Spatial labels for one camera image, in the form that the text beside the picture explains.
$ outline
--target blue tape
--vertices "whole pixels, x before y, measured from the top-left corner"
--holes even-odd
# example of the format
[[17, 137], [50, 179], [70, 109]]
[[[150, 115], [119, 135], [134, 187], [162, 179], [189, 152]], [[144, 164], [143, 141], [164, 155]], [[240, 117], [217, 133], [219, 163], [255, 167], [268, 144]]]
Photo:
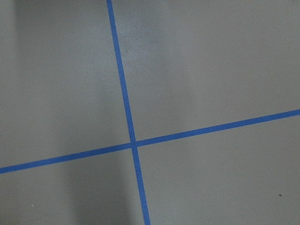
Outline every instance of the blue tape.
[[294, 110], [294, 111], [288, 111], [288, 112], [281, 112], [273, 115], [268, 115], [268, 116], [262, 116], [262, 117], [257, 117], [257, 118], [252, 118], [248, 120], [241, 120], [237, 122], [232, 122], [232, 123], [226, 123], [226, 124], [221, 124], [217, 126], [212, 126], [212, 127], [205, 127], [197, 130], [190, 130], [190, 131], [185, 131], [185, 132], [180, 132], [172, 135], [165, 135], [161, 137], [154, 137], [146, 140], [141, 140], [137, 141], [137, 146], [145, 146], [149, 144], [156, 144], [160, 142], [167, 142], [175, 139], [180, 139], [180, 138], [185, 138], [185, 137], [191, 137], [195, 135], [203, 135], [207, 133], [212, 133], [216, 131], [221, 131], [221, 130], [227, 130], [227, 129], [232, 129], [232, 128], [238, 128], [238, 127], [243, 127], [243, 126], [248, 126], [256, 123], [263, 123], [263, 122], [268, 122], [272, 120], [278, 120], [278, 119], [283, 119], [291, 116], [298, 116], [300, 115], [300, 109]]
[[140, 200], [141, 200], [142, 214], [143, 214], [145, 225], [150, 225], [150, 217], [149, 217], [149, 212], [148, 212], [146, 193], [145, 193], [145, 189], [144, 189], [141, 164], [140, 164], [139, 154], [138, 154], [137, 145], [136, 145], [135, 129], [133, 126], [133, 120], [132, 120], [132, 115], [131, 115], [131, 110], [130, 110], [129, 97], [128, 97], [128, 91], [127, 91], [126, 80], [125, 80], [125, 75], [124, 75], [118, 34], [117, 34], [116, 23], [115, 23], [114, 14], [113, 14], [113, 4], [112, 4], [111, 0], [107, 0], [106, 3], [107, 3], [109, 20], [110, 20], [110, 24], [111, 24], [112, 40], [113, 40], [113, 46], [114, 46], [114, 51], [115, 51], [115, 55], [116, 55], [118, 72], [119, 72], [119, 78], [120, 78], [120, 84], [121, 84], [121, 90], [122, 90], [122, 96], [123, 96], [123, 102], [124, 102], [124, 107], [125, 107], [128, 132], [129, 132], [129, 138], [130, 138], [130, 143], [132, 145], [132, 155], [133, 155], [133, 161], [134, 161], [134, 165], [135, 165], [137, 186], [139, 189], [139, 195], [140, 195]]
[[70, 161], [70, 160], [74, 160], [74, 159], [80, 159], [80, 158], [86, 158], [86, 157], [90, 157], [90, 156], [101, 155], [101, 154], [106, 154], [109, 152], [120, 151], [120, 150], [125, 150], [125, 149], [130, 149], [130, 148], [131, 148], [130, 143], [120, 144], [120, 145], [115, 145], [115, 146], [111, 146], [111, 147], [107, 147], [107, 148], [83, 151], [83, 152], [79, 152], [79, 153], [75, 153], [75, 154], [59, 156], [59, 157], [54, 157], [54, 158], [48, 158], [48, 159], [43, 159], [43, 160], [34, 161], [34, 162], [30, 162], [30, 163], [12, 165], [12, 166], [0, 168], [0, 174], [18, 171], [18, 170], [25, 170], [25, 169], [43, 166], [43, 165], [50, 165], [50, 164], [54, 164], [54, 163], [66, 162], [66, 161]]
[[[130, 149], [130, 148], [136, 149], [136, 147], [141, 147], [141, 146], [145, 146], [145, 145], [167, 142], [167, 141], [185, 138], [185, 137], [191, 137], [191, 136], [195, 136], [195, 135], [203, 135], [203, 134], [217, 132], [217, 131], [221, 131], [221, 130], [238, 128], [238, 127], [248, 126], [248, 125], [252, 125], [252, 124], [256, 124], [256, 123], [263, 123], [263, 122], [279, 120], [279, 119], [284, 119], [284, 118], [288, 118], [288, 117], [292, 117], [292, 116], [299, 116], [299, 115], [300, 115], [300, 109], [294, 110], [294, 111], [277, 113], [277, 114], [268, 115], [268, 116], [257, 117], [257, 118], [248, 119], [248, 120], [241, 120], [241, 121], [237, 121], [237, 122], [233, 122], [233, 123], [226, 123], [226, 124], [222, 124], [222, 125], [201, 128], [201, 129], [197, 129], [197, 130], [185, 131], [185, 132], [172, 134], [172, 135], [154, 137], [154, 138], [150, 138], [150, 139], [146, 139], [146, 140], [137, 141], [134, 147], [132, 146], [131, 143], [126, 143], [126, 144], [120, 144], [120, 145], [115, 145], [115, 146], [106, 147], [106, 148], [100, 148], [100, 149], [96, 149], [96, 150], [84, 151], [84, 152], [79, 152], [79, 153], [60, 156], [60, 157], [43, 159], [43, 160], [29, 162], [29, 163], [12, 165], [12, 166], [0, 168], [0, 174], [14, 172], [14, 171], [18, 171], [18, 170], [25, 170], [25, 169], [43, 166], [43, 165], [50, 165], [50, 164], [54, 164], [54, 163], [66, 162], [66, 161], [80, 159], [80, 158], [86, 158], [86, 157], [90, 157], [90, 156], [101, 155], [101, 154], [105, 154], [105, 153], [109, 153], [109, 152], [120, 151], [120, 150], [125, 150], [125, 149]], [[134, 161], [139, 161], [138, 154], [134, 154]]]

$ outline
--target concrete floor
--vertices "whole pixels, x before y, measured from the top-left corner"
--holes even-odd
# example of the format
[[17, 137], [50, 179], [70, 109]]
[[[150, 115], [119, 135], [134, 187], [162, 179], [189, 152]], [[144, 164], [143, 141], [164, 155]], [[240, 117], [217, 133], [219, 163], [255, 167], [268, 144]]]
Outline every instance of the concrete floor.
[[[300, 109], [300, 2], [112, 3], [137, 141]], [[106, 1], [2, 0], [0, 33], [0, 170], [130, 143]], [[300, 224], [299, 128], [139, 147], [151, 224]], [[0, 174], [0, 224], [144, 224], [131, 150]]]

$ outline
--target gray floor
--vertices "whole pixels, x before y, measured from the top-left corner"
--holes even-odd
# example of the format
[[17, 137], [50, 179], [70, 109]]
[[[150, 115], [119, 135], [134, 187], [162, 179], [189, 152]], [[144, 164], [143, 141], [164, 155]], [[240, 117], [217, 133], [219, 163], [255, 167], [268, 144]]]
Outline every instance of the gray floor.
[[[137, 140], [300, 109], [300, 2], [114, 0]], [[104, 0], [0, 1], [0, 167], [129, 143]], [[298, 225], [300, 118], [139, 148], [152, 225]], [[0, 174], [1, 225], [141, 225], [130, 150]]]

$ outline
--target blue tape line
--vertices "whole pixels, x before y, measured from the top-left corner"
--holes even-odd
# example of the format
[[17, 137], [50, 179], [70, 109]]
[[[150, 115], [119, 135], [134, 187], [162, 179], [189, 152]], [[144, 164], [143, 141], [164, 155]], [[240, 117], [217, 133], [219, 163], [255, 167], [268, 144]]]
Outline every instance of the blue tape line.
[[[201, 129], [197, 129], [197, 130], [191, 130], [191, 131], [181, 132], [181, 133], [177, 133], [177, 134], [141, 140], [141, 141], [137, 141], [135, 146], [140, 147], [140, 146], [145, 146], [145, 145], [150, 145], [150, 144], [167, 142], [167, 141], [171, 141], [171, 140], [175, 140], [175, 139], [191, 137], [191, 136], [195, 136], [195, 135], [202, 135], [202, 134], [212, 133], [212, 132], [216, 132], [216, 131], [238, 128], [238, 127], [248, 126], [248, 125], [252, 125], [252, 124], [256, 124], [256, 123], [263, 123], [263, 122], [279, 120], [279, 119], [284, 119], [284, 118], [288, 118], [288, 117], [292, 117], [292, 116], [299, 116], [299, 115], [300, 115], [300, 109], [294, 110], [294, 111], [282, 112], [282, 113], [257, 117], [257, 118], [248, 119], [248, 120], [241, 120], [241, 121], [237, 121], [237, 122], [233, 122], [233, 123], [226, 123], [226, 124], [222, 124], [222, 125], [206, 127], [206, 128], [201, 128]], [[106, 147], [106, 148], [100, 148], [100, 149], [96, 149], [96, 150], [84, 151], [84, 152], [79, 152], [79, 153], [60, 156], [60, 157], [43, 159], [43, 160], [29, 162], [29, 163], [12, 165], [12, 166], [0, 168], [0, 174], [14, 172], [14, 171], [18, 171], [18, 170], [25, 170], [25, 169], [43, 166], [43, 165], [50, 165], [50, 164], [54, 164], [54, 163], [66, 162], [66, 161], [80, 159], [80, 158], [86, 158], [86, 157], [90, 157], [90, 156], [101, 155], [101, 154], [105, 154], [105, 153], [109, 153], [109, 152], [125, 150], [125, 149], [130, 149], [130, 148], [132, 148], [131, 143], [126, 143], [126, 144], [120, 144], [120, 145], [115, 145], [115, 146]]]
[[111, 147], [100, 148], [100, 149], [95, 149], [95, 150], [90, 150], [90, 151], [83, 151], [83, 152], [65, 155], [65, 156], [43, 159], [43, 160], [34, 161], [34, 162], [30, 162], [30, 163], [12, 165], [12, 166], [0, 168], [0, 174], [18, 171], [18, 170], [25, 170], [25, 169], [43, 166], [43, 165], [50, 165], [50, 164], [54, 164], [54, 163], [66, 162], [66, 161], [70, 161], [70, 160], [74, 160], [74, 159], [80, 159], [80, 158], [86, 158], [86, 157], [90, 157], [90, 156], [101, 155], [101, 154], [106, 154], [109, 152], [120, 151], [120, 150], [125, 150], [125, 149], [130, 149], [130, 148], [131, 148], [131, 144], [126, 143], [126, 144], [120, 144], [120, 145], [115, 145], [115, 146], [111, 146]]
[[161, 137], [154, 137], [146, 140], [141, 140], [137, 141], [137, 146], [145, 146], [149, 144], [156, 144], [160, 142], [167, 142], [175, 139], [180, 139], [180, 138], [185, 138], [185, 137], [191, 137], [195, 135], [203, 135], [207, 133], [212, 133], [216, 131], [221, 131], [221, 130], [227, 130], [227, 129], [232, 129], [232, 128], [238, 128], [238, 127], [243, 127], [243, 126], [248, 126], [256, 123], [263, 123], [263, 122], [268, 122], [272, 120], [279, 120], [291, 116], [298, 116], [300, 115], [300, 109], [294, 110], [294, 111], [288, 111], [288, 112], [281, 112], [273, 115], [268, 115], [268, 116], [261, 116], [257, 118], [252, 118], [248, 120], [241, 120], [237, 122], [232, 122], [232, 123], [226, 123], [226, 124], [221, 124], [221, 125], [216, 125], [212, 127], [205, 127], [197, 130], [190, 130], [190, 131], [185, 131], [185, 132], [180, 132], [172, 135], [165, 135]]
[[133, 120], [132, 120], [132, 115], [131, 115], [131, 110], [130, 110], [129, 97], [128, 97], [128, 91], [127, 91], [126, 80], [125, 80], [125, 75], [124, 75], [124, 69], [123, 69], [118, 34], [117, 34], [117, 29], [116, 29], [116, 23], [115, 23], [114, 14], [113, 14], [113, 4], [112, 4], [111, 0], [107, 0], [106, 3], [107, 3], [109, 20], [110, 20], [110, 24], [111, 24], [112, 40], [113, 40], [113, 46], [114, 46], [114, 51], [115, 51], [116, 61], [117, 61], [117, 66], [118, 66], [118, 72], [119, 72], [123, 102], [124, 102], [124, 107], [125, 107], [125, 114], [126, 114], [126, 119], [127, 119], [129, 138], [130, 138], [130, 143], [132, 144], [132, 155], [133, 155], [136, 180], [137, 180], [137, 185], [138, 185], [139, 195], [140, 195], [140, 200], [141, 200], [142, 214], [143, 214], [145, 225], [150, 225], [150, 217], [149, 217], [149, 212], [148, 212], [146, 193], [145, 193], [145, 189], [144, 189], [141, 164], [140, 164], [139, 154], [138, 154], [137, 145], [136, 145], [135, 130], [134, 130]]

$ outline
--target floor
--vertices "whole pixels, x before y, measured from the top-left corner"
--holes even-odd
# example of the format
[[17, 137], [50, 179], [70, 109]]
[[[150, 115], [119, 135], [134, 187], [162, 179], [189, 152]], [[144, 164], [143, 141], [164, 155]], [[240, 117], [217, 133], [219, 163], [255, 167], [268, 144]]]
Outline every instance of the floor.
[[300, 2], [2, 0], [1, 225], [298, 225]]

